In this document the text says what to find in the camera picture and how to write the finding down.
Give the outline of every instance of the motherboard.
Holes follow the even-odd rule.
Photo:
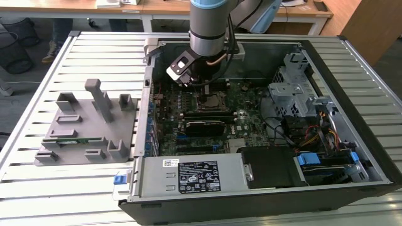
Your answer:
[[[269,146],[259,115],[262,88],[250,81],[226,81],[210,94],[176,84],[155,84],[159,156],[235,153]]]

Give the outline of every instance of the shoe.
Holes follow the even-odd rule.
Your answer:
[[[50,42],[50,52],[48,55],[43,58],[43,64],[51,64],[58,56],[58,46],[54,41]]]

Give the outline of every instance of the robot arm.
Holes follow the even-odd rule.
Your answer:
[[[229,18],[233,18],[234,26],[263,33],[281,3],[282,0],[191,0],[191,48],[167,69],[174,81],[184,86],[202,86],[215,81],[225,73],[213,78],[219,71],[221,61],[233,55],[231,47],[225,45],[227,26],[231,23]]]

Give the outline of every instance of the person's leg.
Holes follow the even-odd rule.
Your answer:
[[[127,32],[126,19],[110,19],[112,32]]]
[[[43,58],[43,63],[48,64],[54,62],[72,28],[74,28],[72,19],[64,19],[64,18],[54,19],[54,36],[52,36],[52,41],[50,43],[50,52],[48,55]]]

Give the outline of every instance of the jeans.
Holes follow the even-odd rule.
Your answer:
[[[127,25],[124,19],[110,19],[108,23],[111,25],[112,32],[127,32]],[[62,48],[70,31],[74,29],[74,20],[56,18],[54,19],[54,42],[56,43],[58,49]]]

